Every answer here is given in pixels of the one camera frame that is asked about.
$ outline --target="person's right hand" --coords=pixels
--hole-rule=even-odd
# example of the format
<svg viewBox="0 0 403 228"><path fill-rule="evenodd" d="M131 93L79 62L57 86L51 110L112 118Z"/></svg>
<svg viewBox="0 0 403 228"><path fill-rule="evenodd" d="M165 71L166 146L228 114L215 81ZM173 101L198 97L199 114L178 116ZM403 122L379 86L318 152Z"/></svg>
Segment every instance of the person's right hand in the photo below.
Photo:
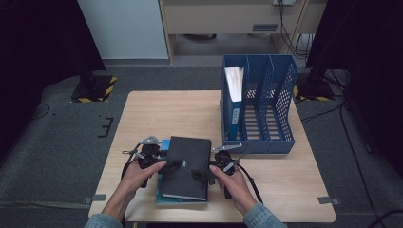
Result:
<svg viewBox="0 0 403 228"><path fill-rule="evenodd" d="M232 176L228 176L214 165L210 165L210 170L216 175L220 189L224 189L226 186L234 200L235 207L243 215L258 203L249 191L245 177L237 166L235 166L235 173Z"/></svg>

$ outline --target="gray carpet floor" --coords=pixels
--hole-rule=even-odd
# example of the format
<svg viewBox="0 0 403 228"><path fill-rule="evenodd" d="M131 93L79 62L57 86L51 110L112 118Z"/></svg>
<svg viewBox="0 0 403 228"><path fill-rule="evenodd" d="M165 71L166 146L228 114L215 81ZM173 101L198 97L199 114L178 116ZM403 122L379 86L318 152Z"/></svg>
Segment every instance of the gray carpet floor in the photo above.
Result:
<svg viewBox="0 0 403 228"><path fill-rule="evenodd" d="M95 193L130 91L221 88L221 69L217 66L111 67L108 72L118 80L106 102L71 103L70 95L78 77L45 89L43 104L38 106L0 170L0 227L84 226L89 209L83 205L84 199ZM305 119L342 102L342 97L328 102L305 101L297 104L297 110L301 119ZM342 113L375 211L384 215L402 209L403 180L382 155L367 152L355 120L345 109ZM106 138L99 138L105 134L102 126L108 124L106 118L113 118L111 129ZM337 219L333 223L289 223L288 227L368 227L376 217L344 133L339 109L305 123L304 128L329 195L339 198L341 204L335 205ZM16 201L58 202L58 206L69 208L5 206ZM403 215L390 216L383 223L389 228L403 227Z"/></svg>

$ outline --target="human hand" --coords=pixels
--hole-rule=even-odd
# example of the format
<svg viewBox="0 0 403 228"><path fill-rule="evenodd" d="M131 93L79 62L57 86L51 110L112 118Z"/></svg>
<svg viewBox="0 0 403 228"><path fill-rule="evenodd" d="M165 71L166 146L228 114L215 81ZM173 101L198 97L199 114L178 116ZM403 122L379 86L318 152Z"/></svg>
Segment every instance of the human hand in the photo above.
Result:
<svg viewBox="0 0 403 228"><path fill-rule="evenodd" d="M235 166L235 172L232 176L228 176L217 166L210 165L211 172L216 175L220 185L220 189L226 187L234 200L235 207L245 215L256 203L258 203L249 191L246 180L240 169Z"/></svg>
<svg viewBox="0 0 403 228"><path fill-rule="evenodd" d="M166 161L160 161L146 169L142 169L137 161L133 161L127 167L124 177L110 197L102 213L110 215L116 220L122 220L125 216L127 205L133 200L136 191L142 186L143 182L165 165Z"/></svg>

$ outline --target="yellow and black hazard tape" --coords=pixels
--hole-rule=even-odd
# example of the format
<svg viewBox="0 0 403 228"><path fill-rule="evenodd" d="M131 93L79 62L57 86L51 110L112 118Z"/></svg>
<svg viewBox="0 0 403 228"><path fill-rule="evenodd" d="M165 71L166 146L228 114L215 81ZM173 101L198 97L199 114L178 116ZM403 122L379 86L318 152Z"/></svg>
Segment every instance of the yellow and black hazard tape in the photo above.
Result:
<svg viewBox="0 0 403 228"><path fill-rule="evenodd" d="M112 92L113 87L115 86L116 79L118 77L113 76L110 78L109 85L105 91L105 95L98 98L88 98L88 97L79 97L76 99L72 99L71 101L74 103L91 103L91 102L104 102L109 97L110 93Z"/></svg>
<svg viewBox="0 0 403 228"><path fill-rule="evenodd" d="M299 90L296 86L294 86L294 97L296 98L296 101L321 101L321 102L326 102L326 101L333 101L335 97L333 96L326 96L326 97L318 97L318 96L302 96L299 93Z"/></svg>

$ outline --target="white wall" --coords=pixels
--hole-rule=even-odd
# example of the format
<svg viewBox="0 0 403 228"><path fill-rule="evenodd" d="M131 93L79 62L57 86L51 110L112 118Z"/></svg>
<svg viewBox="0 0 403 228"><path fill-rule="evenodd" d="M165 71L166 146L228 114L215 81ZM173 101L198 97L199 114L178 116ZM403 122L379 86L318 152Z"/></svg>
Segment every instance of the white wall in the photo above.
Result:
<svg viewBox="0 0 403 228"><path fill-rule="evenodd" d="M158 0L78 0L103 59L167 59Z"/></svg>

